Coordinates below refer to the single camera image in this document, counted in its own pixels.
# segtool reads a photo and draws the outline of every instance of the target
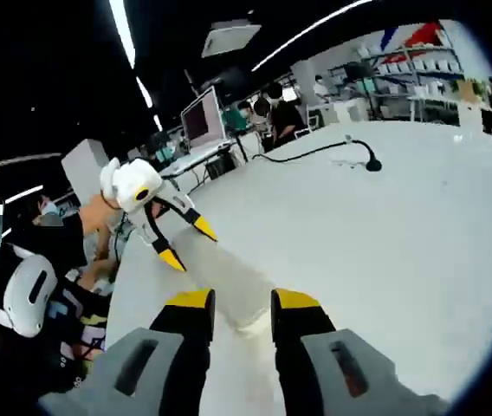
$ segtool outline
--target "chair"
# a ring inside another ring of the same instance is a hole
[[[317,130],[320,128],[320,117],[318,114],[314,114],[311,117],[309,117],[308,113],[308,118],[307,118],[307,128],[302,128],[302,130],[295,131],[295,138],[298,139],[302,136],[305,136],[306,134],[310,134],[314,130]]]

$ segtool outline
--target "shelf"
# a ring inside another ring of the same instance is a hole
[[[416,46],[414,48],[404,48],[404,49],[397,49],[392,52],[383,52],[382,54],[376,54],[376,55],[371,55],[368,57],[361,58],[362,61],[368,61],[370,59],[379,59],[379,58],[384,58],[387,56],[391,55],[403,55],[404,52],[411,53],[411,52],[430,52],[432,50],[435,51],[444,51],[444,52],[454,52],[454,49],[448,47],[448,46]]]
[[[445,72],[445,71],[416,71],[418,75],[423,76],[434,76],[436,78],[440,78],[442,75],[443,78],[463,78],[464,74],[461,72]]]
[[[375,98],[406,98],[413,94],[400,93],[400,94],[369,94],[370,97]]]
[[[423,76],[434,76],[435,78],[463,78],[464,74],[459,72],[444,72],[444,71],[416,71],[418,75]],[[397,74],[385,74],[372,75],[372,78],[390,78],[391,76],[405,76],[405,75],[413,75],[412,72],[399,72]]]

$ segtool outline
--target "monitor screen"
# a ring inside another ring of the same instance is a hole
[[[208,121],[205,119],[204,105],[201,101],[183,113],[183,126],[188,140],[197,139],[208,133]]]
[[[191,146],[200,146],[209,141],[225,138],[221,112],[213,87],[197,97],[180,116],[184,133]]]

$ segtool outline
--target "laboratory room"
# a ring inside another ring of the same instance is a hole
[[[492,414],[491,22],[0,3],[0,411]]]

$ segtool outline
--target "desk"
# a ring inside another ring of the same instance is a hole
[[[200,187],[193,200],[226,250],[276,286],[318,299],[336,328],[352,329],[393,360],[416,393],[453,400],[492,348],[492,136],[370,121],[323,127],[270,155],[297,155],[345,133],[370,144],[381,172],[351,169],[367,161],[366,150],[342,146],[288,164],[255,159]],[[170,239],[185,226],[173,212],[159,219]],[[194,287],[133,234],[107,346],[148,328],[166,299]],[[201,414],[267,414],[252,411],[256,404],[284,413],[265,341],[248,355],[252,348],[216,316]],[[260,362],[263,377],[252,374]],[[267,388],[256,393],[267,396],[252,398],[244,386],[260,378]]]
[[[159,174],[164,179],[173,179],[183,173],[190,171],[195,166],[201,165],[209,158],[215,156],[219,151],[232,146],[230,140],[214,140],[198,147],[193,147],[190,154],[175,160]]]
[[[319,110],[323,120],[320,123],[328,126],[333,123],[351,123],[353,121],[368,121],[368,108],[365,98],[352,98],[347,101],[333,101],[317,106],[307,107],[307,119],[310,112]]]
[[[441,101],[446,104],[455,104],[458,110],[460,118],[460,127],[468,128],[471,130],[476,130],[482,132],[482,116],[481,110],[492,111],[488,105],[483,102],[470,103],[467,101],[455,100],[453,98],[444,97],[443,95],[412,95],[408,97],[410,101],[410,121],[415,121],[416,118],[416,101]],[[420,108],[419,118],[423,120],[423,110]]]

